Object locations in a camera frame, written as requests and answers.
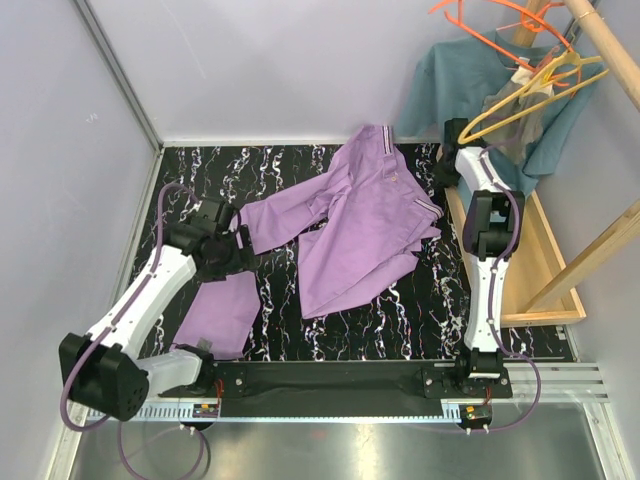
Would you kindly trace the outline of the purple trousers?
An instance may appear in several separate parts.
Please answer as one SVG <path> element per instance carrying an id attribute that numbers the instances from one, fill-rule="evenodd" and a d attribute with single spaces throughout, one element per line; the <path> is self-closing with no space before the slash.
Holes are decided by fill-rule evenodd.
<path id="1" fill-rule="evenodd" d="M 365 125 L 326 172 L 242 207 L 253 249 L 297 247 L 301 317 L 361 307 L 414 271 L 442 215 L 408 170 L 388 126 Z"/>

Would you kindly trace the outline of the orange plastic hanger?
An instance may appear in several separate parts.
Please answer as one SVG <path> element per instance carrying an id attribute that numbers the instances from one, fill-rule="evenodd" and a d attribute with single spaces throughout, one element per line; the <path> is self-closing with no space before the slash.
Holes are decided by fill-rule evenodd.
<path id="1" fill-rule="evenodd" d="M 413 88 L 436 109 L 440 103 L 477 107 L 523 67 L 532 73 L 554 47 L 574 51 L 560 32 L 546 22 L 546 6 L 524 7 L 514 1 L 441 1 L 441 11 L 463 33 L 459 39 L 434 44 L 416 67 Z"/>

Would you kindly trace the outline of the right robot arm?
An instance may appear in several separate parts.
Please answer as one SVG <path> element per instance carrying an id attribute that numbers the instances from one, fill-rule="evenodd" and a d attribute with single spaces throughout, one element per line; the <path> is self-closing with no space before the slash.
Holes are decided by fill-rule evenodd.
<path id="1" fill-rule="evenodd" d="M 444 124 L 437 178 L 446 186 L 463 181 L 471 199 L 460 238 L 470 255 L 471 300 L 464 345 L 447 383 L 468 397 L 485 397 L 509 386 L 499 330 L 509 261 L 519 246 L 525 195 L 511 189 L 491 162 L 491 147 L 482 140 L 458 140 L 469 121 Z"/>

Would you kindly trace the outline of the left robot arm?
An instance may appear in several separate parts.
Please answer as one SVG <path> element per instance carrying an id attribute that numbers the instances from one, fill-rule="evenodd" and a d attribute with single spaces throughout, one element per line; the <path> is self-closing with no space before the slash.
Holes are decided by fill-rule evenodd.
<path id="1" fill-rule="evenodd" d="M 240 212 L 204 199 L 169 226 L 160 246 L 111 310 L 86 334 L 60 343 L 61 401 L 127 421 L 149 397 L 176 388 L 193 395 L 215 386 L 216 363 L 241 358 L 260 310 L 256 257 Z M 145 339 L 174 296 L 201 283 L 170 352 L 142 359 Z"/>

